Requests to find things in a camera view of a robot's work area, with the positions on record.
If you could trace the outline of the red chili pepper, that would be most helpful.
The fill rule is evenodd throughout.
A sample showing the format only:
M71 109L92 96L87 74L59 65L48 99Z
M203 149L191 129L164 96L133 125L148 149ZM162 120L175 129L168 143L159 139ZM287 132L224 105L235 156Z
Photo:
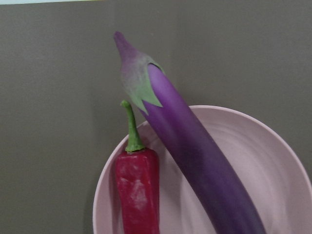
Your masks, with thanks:
M128 118L128 144L116 158L115 178L126 234L158 234L159 160L137 131L131 104L121 102Z

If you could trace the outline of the purple eggplant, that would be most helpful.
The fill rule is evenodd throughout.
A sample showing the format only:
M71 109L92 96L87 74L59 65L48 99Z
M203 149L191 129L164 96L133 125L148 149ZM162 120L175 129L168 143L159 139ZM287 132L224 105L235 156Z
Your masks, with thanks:
M162 68L114 33L121 82L179 169L218 234L263 234L265 228L238 175Z

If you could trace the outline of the pink plate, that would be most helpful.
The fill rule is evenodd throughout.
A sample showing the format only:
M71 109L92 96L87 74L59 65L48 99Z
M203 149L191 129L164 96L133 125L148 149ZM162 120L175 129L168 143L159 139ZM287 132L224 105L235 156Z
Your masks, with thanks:
M205 126L250 194L269 234L312 231L312 186L289 145L257 119L232 109L197 105ZM143 143L160 162L160 231L215 232L192 188L147 122L138 127Z

